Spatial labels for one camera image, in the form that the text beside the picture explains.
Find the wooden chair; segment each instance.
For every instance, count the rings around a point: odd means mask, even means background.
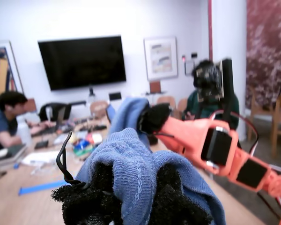
[[[173,96],[161,96],[157,100],[157,104],[160,103],[169,103],[170,106],[175,109],[176,108],[176,101]]]
[[[262,106],[259,106],[256,103],[256,92],[253,87],[249,87],[251,93],[252,93],[252,100],[251,100],[251,114],[249,120],[251,123],[253,123],[254,116],[255,115],[263,115],[263,116],[273,116],[274,110],[273,106],[269,106],[269,110],[265,110],[262,108]],[[252,139],[252,129],[249,127],[248,129],[248,140],[250,141]]]
[[[277,155],[277,140],[278,135],[281,135],[279,125],[281,124],[281,94],[277,99],[275,111],[273,114],[273,125],[272,125],[272,156]]]
[[[183,98],[178,102],[177,111],[178,119],[182,118],[182,113],[187,107],[187,98]]]
[[[102,118],[106,115],[106,108],[108,103],[106,101],[96,101],[90,105],[90,113],[92,116]]]

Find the television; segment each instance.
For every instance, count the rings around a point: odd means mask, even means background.
[[[51,90],[126,81],[121,36],[39,41]]]

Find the table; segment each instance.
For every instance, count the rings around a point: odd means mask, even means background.
[[[102,120],[109,126],[107,119]],[[100,132],[102,136],[107,135],[107,130]],[[40,141],[39,137],[33,138],[33,142]],[[152,151],[164,150],[166,147],[159,142],[152,146]],[[68,171],[73,173],[79,171],[83,162],[70,158],[67,160]],[[54,170],[48,176],[31,175],[33,167],[20,165],[16,170],[8,171],[7,175],[0,179],[0,225],[63,225],[61,213],[62,205],[55,202],[51,197],[51,191],[45,190],[32,194],[18,196],[20,187],[30,187],[37,184],[62,180],[63,176],[59,169]],[[213,192],[221,200],[226,215],[227,225],[264,225],[257,217],[250,213],[234,197],[222,187],[200,172]]]

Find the hand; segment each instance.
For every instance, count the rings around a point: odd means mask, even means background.
[[[40,122],[39,126],[42,127],[43,129],[44,128],[51,128],[51,127],[55,126],[55,123],[46,120],[46,121]]]
[[[43,129],[44,129],[44,128],[41,127],[41,126],[35,126],[35,127],[32,127],[32,128],[30,129],[30,133],[31,133],[31,135],[35,135],[35,134],[37,134],[38,132],[42,131]]]
[[[194,115],[191,115],[190,112],[187,112],[186,115],[185,115],[185,120],[194,120],[195,119],[195,116]]]

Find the picture frame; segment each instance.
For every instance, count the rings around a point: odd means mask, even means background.
[[[145,38],[148,81],[178,77],[176,37]]]
[[[2,41],[0,42],[0,94],[8,90],[23,93],[11,43]]]

